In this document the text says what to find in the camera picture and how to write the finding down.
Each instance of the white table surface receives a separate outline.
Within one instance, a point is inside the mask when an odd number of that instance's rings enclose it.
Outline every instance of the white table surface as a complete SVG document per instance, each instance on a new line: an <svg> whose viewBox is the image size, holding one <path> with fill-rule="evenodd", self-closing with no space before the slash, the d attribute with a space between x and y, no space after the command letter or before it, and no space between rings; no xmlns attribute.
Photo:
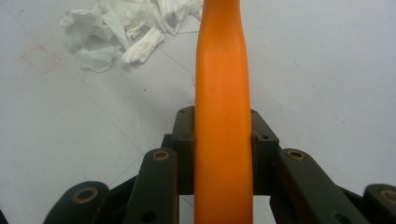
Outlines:
<svg viewBox="0 0 396 224"><path fill-rule="evenodd" d="M93 0L0 0L0 209L42 223L74 185L111 188L194 104L197 34L167 36L143 65L78 73L59 20ZM251 107L282 147L359 194L396 185L396 2L241 1ZM255 197L255 223L273 223ZM192 223L193 198L180 200Z"/></svg>

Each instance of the orange object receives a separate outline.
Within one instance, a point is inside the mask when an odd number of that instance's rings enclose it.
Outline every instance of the orange object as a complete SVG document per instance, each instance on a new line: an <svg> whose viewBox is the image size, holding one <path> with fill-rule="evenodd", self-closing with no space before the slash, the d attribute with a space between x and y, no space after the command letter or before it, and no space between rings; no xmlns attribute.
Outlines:
<svg viewBox="0 0 396 224"><path fill-rule="evenodd" d="M239 0L204 1L195 137L195 223L252 223L248 59Z"/></svg>

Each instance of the crumpled tissue paper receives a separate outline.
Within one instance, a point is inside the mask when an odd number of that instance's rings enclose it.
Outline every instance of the crumpled tissue paper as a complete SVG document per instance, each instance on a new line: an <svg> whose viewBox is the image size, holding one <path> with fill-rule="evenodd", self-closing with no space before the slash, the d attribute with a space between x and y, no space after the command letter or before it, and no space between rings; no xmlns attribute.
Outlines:
<svg viewBox="0 0 396 224"><path fill-rule="evenodd" d="M202 5L203 0L97 0L91 10L66 12L60 24L80 49L78 67L104 72L119 50L125 51L124 63L144 63L164 40L164 33L198 32ZM150 29L144 35L145 27ZM103 41L102 47L90 49L93 36Z"/></svg>

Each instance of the white surface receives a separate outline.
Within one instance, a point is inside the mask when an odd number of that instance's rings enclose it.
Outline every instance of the white surface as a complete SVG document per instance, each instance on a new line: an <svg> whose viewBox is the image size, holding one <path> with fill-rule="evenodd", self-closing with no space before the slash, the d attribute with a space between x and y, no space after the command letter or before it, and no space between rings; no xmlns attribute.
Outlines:
<svg viewBox="0 0 396 224"><path fill-rule="evenodd" d="M197 34L166 40L144 65L78 74L59 19L93 1L0 1L0 209L41 223L70 187L111 188L194 101ZM396 3L242 1L251 106L335 183L396 185ZM181 223L192 223L182 197ZM255 223L271 223L265 198Z"/></svg>

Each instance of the orange handle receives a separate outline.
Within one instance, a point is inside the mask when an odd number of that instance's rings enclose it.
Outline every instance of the orange handle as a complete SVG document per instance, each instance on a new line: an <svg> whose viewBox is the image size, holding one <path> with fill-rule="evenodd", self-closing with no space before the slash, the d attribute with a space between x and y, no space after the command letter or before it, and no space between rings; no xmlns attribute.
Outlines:
<svg viewBox="0 0 396 224"><path fill-rule="evenodd" d="M195 137L195 223L252 223L248 59L239 0L204 2Z"/></svg>

